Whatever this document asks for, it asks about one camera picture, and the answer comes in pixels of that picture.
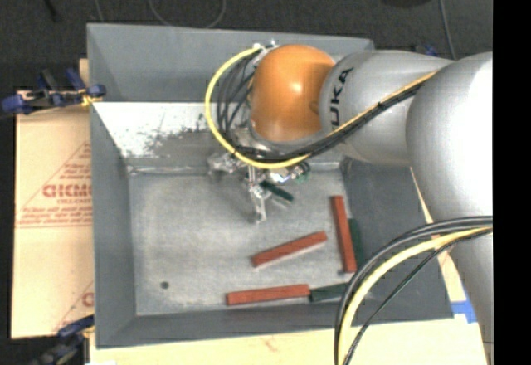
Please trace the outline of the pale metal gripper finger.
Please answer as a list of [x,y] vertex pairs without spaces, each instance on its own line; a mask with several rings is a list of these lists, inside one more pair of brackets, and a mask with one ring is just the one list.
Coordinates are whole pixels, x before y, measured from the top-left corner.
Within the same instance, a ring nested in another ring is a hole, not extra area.
[[208,175],[218,179],[239,172],[246,165],[230,153],[214,153],[207,158]]
[[247,187],[252,204],[252,221],[256,224],[266,219],[266,191],[255,182]]

